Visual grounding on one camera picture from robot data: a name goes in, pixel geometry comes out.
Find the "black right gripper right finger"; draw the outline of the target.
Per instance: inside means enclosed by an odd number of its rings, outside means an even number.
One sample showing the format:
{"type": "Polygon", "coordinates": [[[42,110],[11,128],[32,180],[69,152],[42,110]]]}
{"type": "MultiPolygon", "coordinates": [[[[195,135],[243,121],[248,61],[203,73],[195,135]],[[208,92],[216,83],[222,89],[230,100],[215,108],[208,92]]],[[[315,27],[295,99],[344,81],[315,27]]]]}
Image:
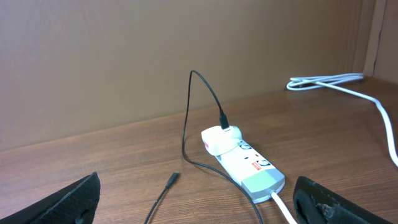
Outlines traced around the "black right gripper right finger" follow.
{"type": "Polygon", "coordinates": [[[293,203],[300,224],[392,224],[304,176],[293,203]]]}

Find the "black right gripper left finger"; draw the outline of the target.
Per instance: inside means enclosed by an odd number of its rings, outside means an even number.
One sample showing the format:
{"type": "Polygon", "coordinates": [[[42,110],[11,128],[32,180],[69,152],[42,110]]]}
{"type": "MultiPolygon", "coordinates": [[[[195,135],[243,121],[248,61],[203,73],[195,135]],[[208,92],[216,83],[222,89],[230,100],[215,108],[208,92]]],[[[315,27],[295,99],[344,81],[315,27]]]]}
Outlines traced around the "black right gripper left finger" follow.
{"type": "Polygon", "coordinates": [[[92,224],[100,200],[96,172],[1,219],[1,224],[92,224]]]}

